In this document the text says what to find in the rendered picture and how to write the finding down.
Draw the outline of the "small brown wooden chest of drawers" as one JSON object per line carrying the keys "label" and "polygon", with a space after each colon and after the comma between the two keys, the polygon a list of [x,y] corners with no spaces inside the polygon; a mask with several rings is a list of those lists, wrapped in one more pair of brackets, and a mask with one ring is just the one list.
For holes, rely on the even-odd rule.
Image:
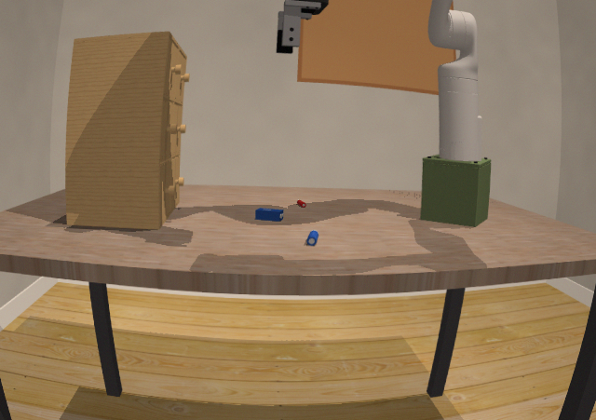
{"label": "small brown wooden chest of drawers", "polygon": [[[170,32],[74,40],[65,194],[67,225],[157,229],[163,100]],[[166,97],[166,98],[164,98]]]}

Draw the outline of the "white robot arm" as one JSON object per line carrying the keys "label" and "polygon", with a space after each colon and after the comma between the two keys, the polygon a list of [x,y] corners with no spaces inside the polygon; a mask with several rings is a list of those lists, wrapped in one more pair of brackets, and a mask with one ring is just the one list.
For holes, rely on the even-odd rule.
{"label": "white robot arm", "polygon": [[477,23],[470,13],[450,10],[452,2],[432,0],[428,19],[433,46],[460,50],[457,60],[438,67],[440,158],[481,161]]}

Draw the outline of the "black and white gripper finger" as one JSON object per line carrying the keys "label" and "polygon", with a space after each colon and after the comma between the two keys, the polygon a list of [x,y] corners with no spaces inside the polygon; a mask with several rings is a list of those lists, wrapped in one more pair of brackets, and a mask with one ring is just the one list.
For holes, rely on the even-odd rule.
{"label": "black and white gripper finger", "polygon": [[[284,11],[279,11],[278,13],[278,37],[277,37],[277,53],[286,53],[292,54],[293,47],[282,47],[282,26],[283,26],[283,13]],[[302,13],[301,19],[304,20],[311,20],[312,13]]]}
{"label": "black and white gripper finger", "polygon": [[320,9],[321,3],[285,0],[282,26],[282,47],[300,46],[301,8]]}

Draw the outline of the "blue battery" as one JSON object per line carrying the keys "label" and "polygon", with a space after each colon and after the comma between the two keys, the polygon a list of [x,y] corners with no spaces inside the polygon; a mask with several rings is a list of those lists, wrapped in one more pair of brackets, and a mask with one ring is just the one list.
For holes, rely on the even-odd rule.
{"label": "blue battery", "polygon": [[255,210],[255,220],[266,220],[279,222],[283,220],[283,210],[263,209]]}
{"label": "blue battery", "polygon": [[317,243],[317,240],[318,240],[318,231],[312,230],[309,233],[309,236],[308,236],[306,242],[309,246],[314,246]]}

